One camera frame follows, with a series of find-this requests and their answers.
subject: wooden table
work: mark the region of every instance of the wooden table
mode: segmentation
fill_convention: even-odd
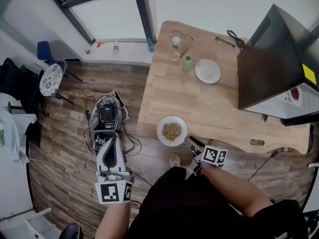
[[[173,30],[193,37],[185,55],[193,57],[194,67],[201,59],[211,59],[219,65],[221,79],[216,84],[201,82],[194,70],[182,73],[179,62],[171,59]],[[229,36],[180,22],[162,24],[144,91],[138,132],[156,139],[158,122],[176,115],[186,121],[188,135],[220,140],[246,152],[265,153],[286,146],[306,153],[309,125],[299,129],[285,127],[280,119],[273,117],[268,117],[264,123],[261,114],[237,109],[237,55],[240,51],[237,47],[228,50],[225,45],[217,44],[216,36],[235,43]],[[187,43],[182,38],[182,51]],[[251,139],[264,141],[264,145],[251,145]]]

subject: blue bottle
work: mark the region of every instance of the blue bottle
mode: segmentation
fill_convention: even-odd
[[[148,38],[148,49],[149,49],[149,52],[152,52],[152,53],[154,52],[154,45],[150,38]]]

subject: human arm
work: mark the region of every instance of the human arm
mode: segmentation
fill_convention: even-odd
[[[272,203],[254,184],[216,166],[202,162],[201,173],[243,215],[252,217]]]
[[[111,204],[96,231],[95,239],[123,239],[129,228],[130,203]]]

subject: yellow sticker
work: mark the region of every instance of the yellow sticker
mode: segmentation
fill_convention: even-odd
[[[303,64],[303,68],[304,68],[305,77],[308,80],[310,80],[312,83],[317,85],[315,73],[311,69],[309,69],[307,66],[305,66],[304,64]]]

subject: black clothing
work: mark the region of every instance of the black clothing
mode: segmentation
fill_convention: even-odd
[[[297,201],[283,200],[245,217],[206,177],[185,177],[184,168],[173,167],[156,181],[127,238],[308,238]]]

